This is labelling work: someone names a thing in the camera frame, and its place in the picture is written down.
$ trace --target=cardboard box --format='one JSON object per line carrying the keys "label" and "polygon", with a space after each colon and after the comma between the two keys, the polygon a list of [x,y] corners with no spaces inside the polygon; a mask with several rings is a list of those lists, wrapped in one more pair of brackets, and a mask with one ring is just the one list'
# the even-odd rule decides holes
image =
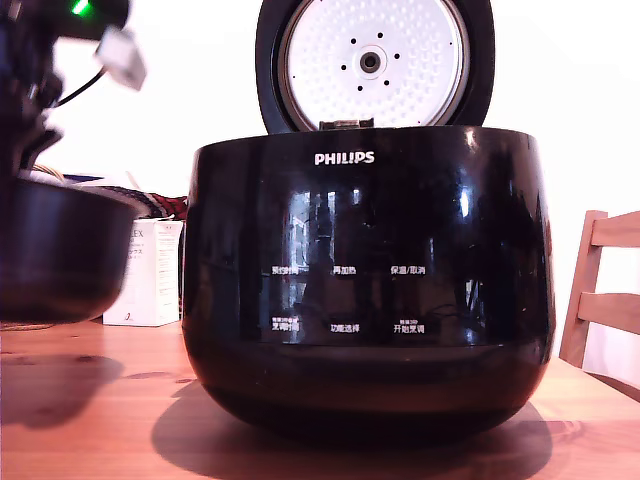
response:
{"label": "cardboard box", "polygon": [[104,325],[158,327],[180,320],[178,245],[182,222],[136,220],[122,292]]}

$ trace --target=plug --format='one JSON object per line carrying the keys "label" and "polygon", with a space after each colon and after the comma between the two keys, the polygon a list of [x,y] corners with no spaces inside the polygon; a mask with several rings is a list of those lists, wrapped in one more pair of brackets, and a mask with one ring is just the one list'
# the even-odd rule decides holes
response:
{"label": "plug", "polygon": [[116,82],[137,91],[142,89],[147,69],[130,33],[109,25],[95,56]]}

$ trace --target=white inner lid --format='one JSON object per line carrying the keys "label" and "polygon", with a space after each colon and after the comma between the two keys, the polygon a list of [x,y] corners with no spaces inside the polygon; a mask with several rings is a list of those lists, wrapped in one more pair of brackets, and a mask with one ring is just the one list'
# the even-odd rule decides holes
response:
{"label": "white inner lid", "polygon": [[306,0],[285,32],[282,95],[301,130],[444,124],[466,87],[468,43],[450,0]]}

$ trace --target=cable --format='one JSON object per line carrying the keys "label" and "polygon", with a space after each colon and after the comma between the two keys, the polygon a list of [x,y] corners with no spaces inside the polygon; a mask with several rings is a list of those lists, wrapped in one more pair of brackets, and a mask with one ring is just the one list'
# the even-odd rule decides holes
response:
{"label": "cable", "polygon": [[87,83],[85,83],[83,86],[81,86],[79,89],[77,89],[75,92],[67,95],[66,97],[64,97],[62,100],[60,100],[58,103],[56,103],[56,105],[54,106],[54,108],[58,108],[61,107],[62,105],[64,105],[65,103],[69,103],[71,100],[73,100],[74,98],[76,98],[78,95],[80,95],[82,92],[88,90],[92,85],[94,85],[98,80],[100,80],[100,78],[102,78],[102,76],[107,73],[107,70],[102,68],[95,77],[93,77],[91,80],[89,80]]}

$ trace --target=chair backrest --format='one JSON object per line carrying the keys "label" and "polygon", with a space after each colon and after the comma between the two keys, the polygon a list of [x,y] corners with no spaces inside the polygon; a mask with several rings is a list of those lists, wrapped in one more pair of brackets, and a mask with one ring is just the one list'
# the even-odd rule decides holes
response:
{"label": "chair backrest", "polygon": [[589,211],[585,217],[560,345],[560,358],[578,368],[590,322],[640,335],[640,295],[595,293],[603,247],[640,248],[640,212],[609,218]]}

